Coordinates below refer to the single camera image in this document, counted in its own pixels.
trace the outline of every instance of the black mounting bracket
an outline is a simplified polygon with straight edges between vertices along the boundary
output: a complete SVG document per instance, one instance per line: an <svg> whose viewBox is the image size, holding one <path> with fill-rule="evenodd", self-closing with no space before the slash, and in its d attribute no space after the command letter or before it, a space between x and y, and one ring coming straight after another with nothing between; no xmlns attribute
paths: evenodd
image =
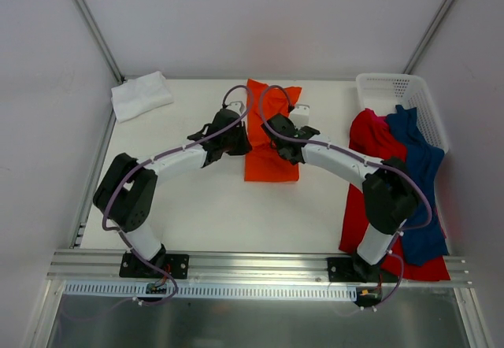
<svg viewBox="0 0 504 348"><path fill-rule="evenodd" d="M310 126L303 126L302 128L297 129L294 123L281 113L271 117L268 120L268 124L273 131L289 138L310 139L314 135L320 134L317 129L311 128ZM274 135L265 124L261 125L261 127L269 139L271 139L269 145L272 149L276 150L282 159L289 161L293 165L305 162L301 151L301 149L306 145L305 143L286 141L285 139L281 139Z"/></svg>
<svg viewBox="0 0 504 348"><path fill-rule="evenodd" d="M212 124L203 125L203 129L187 137L191 141L198 141L225 128L233 121L239 119L239 114L230 109L221 109L213 118ZM252 146L246 135L245 124L240 122L235 127L223 134L202 143L206 151L203 167L221 159L223 153L230 156L241 156L252 151Z"/></svg>
<svg viewBox="0 0 504 348"><path fill-rule="evenodd" d="M354 259L352 257L328 257L328 278L330 283L378 283L380 274L382 283L397 283L398 277L390 272L381 269L371 276L367 281L357 274L354 269Z"/></svg>
<svg viewBox="0 0 504 348"><path fill-rule="evenodd" d="M186 280L189 270L189 255L162 254L157 258L157 267L164 268L174 279ZM160 279L158 271L145 266L134 254L125 253L120 262L119 277L125 279Z"/></svg>

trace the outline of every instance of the cable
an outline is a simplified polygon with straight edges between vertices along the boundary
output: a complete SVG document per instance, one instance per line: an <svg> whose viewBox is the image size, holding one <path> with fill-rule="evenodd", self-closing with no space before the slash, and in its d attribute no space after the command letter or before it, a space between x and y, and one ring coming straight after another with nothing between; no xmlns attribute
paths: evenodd
<svg viewBox="0 0 504 348"><path fill-rule="evenodd" d="M371 291L380 291L380 293L381 293L382 292L382 284L383 283L384 283L384 277L380 273L380 276L378 278L378 284L376 285L375 288L371 289Z"/></svg>
<svg viewBox="0 0 504 348"><path fill-rule="evenodd" d="M399 284L402 282L402 277L404 276L404 260L402 259L402 257L392 252L390 252L388 256L395 257L397 260L399 260L399 262L401 263L401 272L399 273L399 278L397 279L397 283L395 283L394 289L392 289L392 291L387 294L378 305L383 305L383 303L387 301L399 289Z"/></svg>
<svg viewBox="0 0 504 348"><path fill-rule="evenodd" d="M170 264L167 264L163 269L168 273L172 271ZM153 287L155 288L162 287L163 285L165 285L166 280L167 280L166 277L161 277L158 281L154 283Z"/></svg>
<svg viewBox="0 0 504 348"><path fill-rule="evenodd" d="M226 131L228 131L229 129L235 127L237 124L239 124L244 118L245 116L252 110L252 105L254 104L254 93L250 90L249 87L247 86L243 86L242 84L239 84L239 85L236 85L234 87L232 87L228 92L226 92L226 95L224 96L223 98L223 106L225 107L225 101L226 99L228 98L228 96L236 89L238 88L243 88L245 89L245 91L247 92L247 94L249 95L250 97L250 103L249 105L247 106L246 110L245 110L245 113L242 114L239 118L237 118L236 120L234 120L233 122L231 122L228 126L226 126L225 128L222 128L221 130L219 131L216 131L215 133L213 134L210 134L206 137L203 137L202 139L196 141L196 142L192 142L192 143L189 143L187 144L186 146L179 146L179 147L176 147L174 149L170 149L170 150L166 150L158 155L156 155L154 157L154 159L148 159L146 161L143 161L142 163L136 165L133 169L131 169L127 174L126 176L119 182L119 185L117 185L115 191L112 193L112 196L110 197L110 200L109 202L107 203L107 206L105 207L105 211L103 212L103 218L102 218L102 228L103 230L105 231L118 231L119 232L119 236L120 238L123 240L123 242L126 244L126 246L131 250L132 254L134 254L144 265L146 265L147 267L161 273L164 277L166 277L168 280L170 280L172 283L173 283L173 286L174 286L174 290L171 294L167 295L166 297L163 297L163 299L161 299L160 301L155 301L155 302L144 302L143 304L145 305L161 305L167 301L169 301L173 296L175 296L175 294L178 292L179 288L176 284L176 281L175 279L169 274L167 273L165 270L163 270L162 268L158 268L156 267L155 265L152 265L148 260L146 260L145 258L142 257L142 255L133 248L133 245L128 241L128 238L127 236L120 230L120 228L116 227L116 226L113 226L113 227L109 227L107 226L107 220L109 218L109 213L110 213L110 210L112 209L112 205L113 203L116 201L116 198L120 192L120 190L123 188L123 186L131 179L131 177L137 172L139 171L141 168L145 167L146 165L149 165L151 163L154 163L155 161L159 160L159 159L162 159L163 157L166 157L170 154L175 154L175 153L179 153L180 151L184 151L186 149L190 149L191 147L194 147L194 146L197 146L201 143L204 143L206 141L209 141L215 137L217 137L218 135L220 134L223 134L225 133Z"/></svg>
<svg viewBox="0 0 504 348"><path fill-rule="evenodd" d="M409 227L409 228L402 228L398 231L398 233L395 234L395 237L392 239L391 241L391 245L389 246L388 248L388 255L389 256L392 256L392 257L396 257L398 258L400 261L401 261L401 273L400 273L400 276L398 278L398 281L397 283L395 284L395 287L394 289L391 291L391 293L389 293L387 295L387 297L385 297L381 302L380 302L380 305L388 300L396 291L397 289L399 288L399 285L402 281L402 277L404 276L404 261L402 260L402 257L396 255L396 254L393 254L392 251L391 251L391 246L393 245L393 243L395 243L395 241L397 240L397 237L398 237L398 234L399 232L401 231L406 231L406 230L413 230L413 229L416 229L416 228L424 228L425 226L427 226L428 224L431 223L431 220L432 220L432 209L431 209L431 206L430 204L428 203L428 199L425 197L425 194L424 192L422 192L422 190L415 184L415 182L409 177L407 176L403 171L397 169L397 168L394 168L394 167L391 167L390 165L383 165L381 163L374 163L374 162L370 162L370 161L366 161L363 157L361 157L360 155L357 155L355 153L353 153L352 151L350 150L346 150L342 147L338 147L338 146L333 146L331 144L327 144L325 142L321 142L321 141L317 141L317 140L313 140L313 139L296 139L296 138L291 138L291 137L287 137L285 135L281 135L280 133L276 132L275 130L273 130L273 128L269 125L268 121L266 120L266 116L265 116L265 111L264 111L264 108L263 108L263 101L264 101L264 98L266 96L266 94L272 90L273 88L276 88L278 90L281 90L283 92L283 94L285 95L285 97L287 98L287 101L289 103L289 106L291 106L291 100L289 98L289 95L288 93L281 87L281 86L278 86L278 85L272 85L272 86L269 86L268 88L266 88L264 91L262 91L261 93L261 97L259 98L259 116L261 116L261 119L262 119L262 122L264 123L264 125L266 126L266 128L276 137L280 138L280 139L283 139L285 141L288 141L288 142L293 142L293 143L305 143L305 144L313 144L313 145L317 145L317 146L323 146L323 147L327 147L329 149L332 149L332 150L335 150L335 151L338 151L342 154L345 154L349 157L352 157L353 159L361 162L362 164L364 165L369 165L371 167L375 167L375 168L381 168L381 169L384 169L386 171L391 171L399 176L401 176L414 190L415 192L417 192L418 196L420 197L421 201L424 203L425 205L425 208L427 209L427 220L421 224L421 225L417 225L417 226L412 226L412 227Z"/></svg>

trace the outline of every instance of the blue cloth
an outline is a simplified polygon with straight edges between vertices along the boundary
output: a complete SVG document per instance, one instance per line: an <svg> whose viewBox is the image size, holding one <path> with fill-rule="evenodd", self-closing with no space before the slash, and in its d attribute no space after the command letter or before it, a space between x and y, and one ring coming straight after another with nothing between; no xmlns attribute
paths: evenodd
<svg viewBox="0 0 504 348"><path fill-rule="evenodd" d="M447 255L448 249L443 230L435 209L434 178L444 157L444 151L427 143L417 128L417 108L404 109L396 106L397 113L387 116L391 134L406 146L406 167L411 179L420 187L432 208L432 221L424 227L404 232L401 238L404 258L413 265L423 265L426 261ZM405 226L417 226L427 219L423 202Z"/></svg>

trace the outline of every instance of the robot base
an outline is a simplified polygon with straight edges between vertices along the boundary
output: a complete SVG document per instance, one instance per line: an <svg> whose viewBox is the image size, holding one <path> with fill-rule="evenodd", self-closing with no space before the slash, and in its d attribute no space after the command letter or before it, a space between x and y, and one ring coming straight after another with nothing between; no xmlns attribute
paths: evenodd
<svg viewBox="0 0 504 348"><path fill-rule="evenodd" d="M176 280L186 280L189 255L165 254L156 257L156 266L163 268ZM163 275L144 265L135 255L125 253L120 263L119 277L126 279L160 279Z"/></svg>
<svg viewBox="0 0 504 348"><path fill-rule="evenodd" d="M380 269L375 271L367 279L362 279L354 269L354 259L352 257L328 257L328 276L330 283L379 283L380 274L382 283L397 283L398 277L390 272Z"/></svg>

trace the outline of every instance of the white wall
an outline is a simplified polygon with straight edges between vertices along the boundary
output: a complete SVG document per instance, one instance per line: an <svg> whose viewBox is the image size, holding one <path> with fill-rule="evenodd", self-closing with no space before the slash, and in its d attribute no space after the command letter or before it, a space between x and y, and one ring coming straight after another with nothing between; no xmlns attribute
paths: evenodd
<svg viewBox="0 0 504 348"><path fill-rule="evenodd" d="M87 0L125 75L401 72L442 0Z"/></svg>
<svg viewBox="0 0 504 348"><path fill-rule="evenodd" d="M0 21L0 345L16 348L72 228L114 81L71 0L0 0Z"/></svg>
<svg viewBox="0 0 504 348"><path fill-rule="evenodd" d="M459 0L416 74L450 137L439 174L449 235L473 264L496 346L504 346L504 0Z"/></svg>

